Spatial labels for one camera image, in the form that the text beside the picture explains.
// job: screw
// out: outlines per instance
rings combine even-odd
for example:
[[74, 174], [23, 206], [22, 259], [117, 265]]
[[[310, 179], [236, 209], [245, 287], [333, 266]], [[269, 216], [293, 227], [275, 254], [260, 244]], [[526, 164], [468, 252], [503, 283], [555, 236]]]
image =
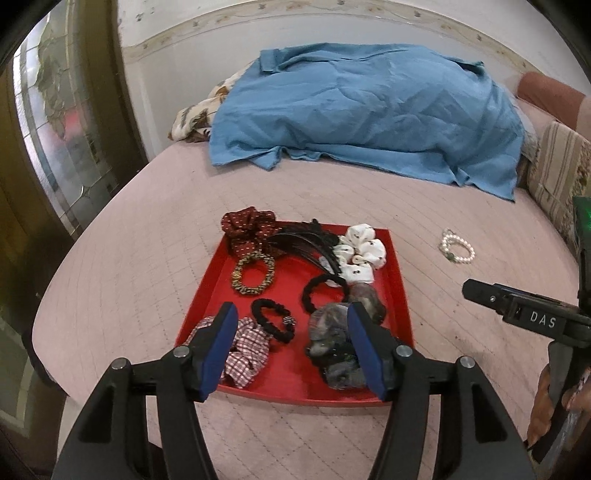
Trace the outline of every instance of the screw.
[[465, 368], [473, 368], [476, 365], [476, 361], [471, 356], [463, 356], [460, 358], [460, 363]]
[[174, 355], [176, 358], [185, 358], [185, 357], [186, 357], [186, 356], [187, 356], [187, 355], [190, 353], [190, 351], [191, 351], [191, 350], [189, 350], [189, 347], [188, 347], [188, 346], [186, 346], [186, 345], [181, 345], [181, 346], [178, 346], [178, 347], [176, 347], [176, 348], [173, 350], [173, 355]]
[[410, 348], [408, 345], [398, 345], [396, 347], [396, 353], [399, 356], [407, 357], [413, 354], [413, 349]]
[[129, 360], [123, 357], [116, 358], [111, 362], [111, 368], [113, 370], [121, 370], [123, 367], [127, 366]]

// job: red tray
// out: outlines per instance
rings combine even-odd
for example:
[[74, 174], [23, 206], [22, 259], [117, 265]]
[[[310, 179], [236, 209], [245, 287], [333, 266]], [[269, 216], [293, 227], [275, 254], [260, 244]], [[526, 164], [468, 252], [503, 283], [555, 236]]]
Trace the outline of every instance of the red tray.
[[[338, 235], [344, 235], [347, 230], [345, 225], [323, 225], [323, 228]], [[387, 252], [387, 263], [383, 268], [375, 271], [374, 282], [379, 298], [388, 309], [383, 326], [390, 328], [392, 334], [405, 343], [414, 346], [406, 295], [390, 233], [387, 229], [375, 229], [375, 231], [376, 237], [384, 243]], [[215, 315], [224, 301], [234, 302], [240, 317], [251, 315], [250, 305], [256, 297], [240, 295], [230, 286], [230, 274], [236, 262], [236, 258], [229, 255], [227, 243], [222, 238], [189, 307], [175, 345], [181, 345], [203, 318]], [[250, 264], [244, 269], [244, 284], [260, 284], [265, 272], [265, 265], [262, 262]], [[286, 255], [277, 259], [275, 280], [261, 297], [272, 299], [291, 310], [291, 314], [297, 321], [295, 338], [288, 345], [271, 340], [271, 352], [267, 365], [248, 387], [240, 389], [223, 382], [218, 387], [219, 391], [295, 405], [320, 407], [383, 405], [366, 388], [351, 390], [329, 388], [304, 353], [304, 347], [309, 341], [307, 333], [309, 315], [304, 311], [300, 297], [308, 281], [320, 273], [317, 267], [299, 257]], [[318, 286], [312, 294], [312, 302], [317, 306], [331, 301], [340, 301], [341, 298], [340, 288], [330, 288], [325, 284]], [[271, 311], [267, 310], [267, 316], [276, 325], [281, 324], [281, 318], [274, 316]]]

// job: striped cushion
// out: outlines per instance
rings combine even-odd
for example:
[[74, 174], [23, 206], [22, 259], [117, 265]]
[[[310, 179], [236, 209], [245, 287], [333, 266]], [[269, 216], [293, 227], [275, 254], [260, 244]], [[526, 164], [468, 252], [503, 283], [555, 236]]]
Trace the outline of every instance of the striped cushion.
[[528, 188], [540, 208], [575, 252], [573, 195], [590, 195], [591, 142], [566, 125], [552, 122], [544, 132]]

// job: pearl bracelet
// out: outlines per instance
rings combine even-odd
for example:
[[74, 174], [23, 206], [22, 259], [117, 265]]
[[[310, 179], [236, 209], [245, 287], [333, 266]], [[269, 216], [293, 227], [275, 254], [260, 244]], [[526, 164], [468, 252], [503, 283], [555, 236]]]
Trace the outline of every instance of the pearl bracelet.
[[[452, 245], [461, 245], [462, 247], [464, 247], [466, 250], [468, 250], [470, 252], [470, 256], [469, 257], [460, 257], [460, 256], [454, 254], [453, 252], [451, 252], [449, 250], [450, 246], [452, 246]], [[464, 264], [472, 263], [472, 261], [474, 260], [474, 257], [476, 256], [476, 253], [474, 252], [474, 249], [472, 248], [472, 246], [468, 242], [466, 242], [463, 238], [457, 236], [449, 228], [446, 228], [443, 231], [443, 239], [441, 240], [441, 243], [439, 244], [439, 250], [450, 262], [454, 262], [454, 263], [464, 263]]]

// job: wall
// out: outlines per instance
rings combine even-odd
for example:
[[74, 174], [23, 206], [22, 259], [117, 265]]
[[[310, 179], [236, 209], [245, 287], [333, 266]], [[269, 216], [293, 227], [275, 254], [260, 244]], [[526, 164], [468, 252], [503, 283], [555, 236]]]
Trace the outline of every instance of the wall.
[[[564, 41], [526, 0], [450, 0], [445, 8], [439, 0], [410, 0], [413, 6], [409, 1], [256, 0], [216, 10], [224, 1], [231, 0], [198, 5], [120, 0], [125, 74], [150, 159], [170, 145], [167, 133], [180, 109], [201, 101], [263, 48], [320, 41], [420, 43], [483, 60], [493, 78], [509, 87], [521, 72], [538, 68], [591, 93]], [[427, 10], [417, 11], [420, 7]]]
[[[119, 0], [121, 46], [137, 45], [183, 21], [239, 3], [244, 2]], [[566, 43], [527, 0], [401, 0], [400, 3], [431, 10], [475, 28], [514, 50], [542, 72], [591, 94], [591, 85]]]

